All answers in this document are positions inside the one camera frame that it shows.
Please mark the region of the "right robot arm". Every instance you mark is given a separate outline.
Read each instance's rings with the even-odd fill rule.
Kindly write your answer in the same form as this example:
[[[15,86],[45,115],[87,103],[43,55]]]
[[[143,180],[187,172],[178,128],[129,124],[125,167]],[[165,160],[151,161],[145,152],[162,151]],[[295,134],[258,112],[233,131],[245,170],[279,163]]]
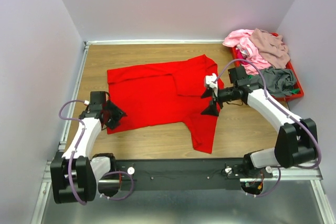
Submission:
[[[278,133],[275,147],[248,153],[243,157],[242,173],[249,178],[259,174],[262,168],[301,167],[304,163],[320,163],[321,150],[317,141],[317,126],[312,119],[303,119],[275,100],[265,84],[252,83],[245,68],[240,66],[228,71],[232,86],[219,88],[215,73],[205,77],[205,92],[202,98],[210,97],[203,115],[218,116],[224,103],[241,100],[259,112]]]

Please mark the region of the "red t-shirt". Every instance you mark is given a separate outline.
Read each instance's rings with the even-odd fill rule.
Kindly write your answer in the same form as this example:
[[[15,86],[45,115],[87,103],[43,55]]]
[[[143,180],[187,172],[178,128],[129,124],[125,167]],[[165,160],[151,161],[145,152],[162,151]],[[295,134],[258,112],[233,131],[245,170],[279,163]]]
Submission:
[[[126,116],[107,133],[182,122],[193,148],[212,153],[217,117],[202,114],[211,98],[201,96],[205,77],[217,73],[217,63],[206,55],[108,70],[111,100]]]

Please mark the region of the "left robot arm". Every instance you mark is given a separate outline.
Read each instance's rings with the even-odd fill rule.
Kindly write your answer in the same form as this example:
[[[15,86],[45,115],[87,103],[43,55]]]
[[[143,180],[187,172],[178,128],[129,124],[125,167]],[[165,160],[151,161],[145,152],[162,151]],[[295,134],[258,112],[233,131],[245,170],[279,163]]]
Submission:
[[[78,129],[69,148],[50,165],[54,201],[57,204],[93,201],[101,178],[121,177],[112,153],[91,156],[93,145],[106,127],[114,130],[126,113],[116,106],[106,91],[92,91],[83,100],[85,110],[75,120]]]

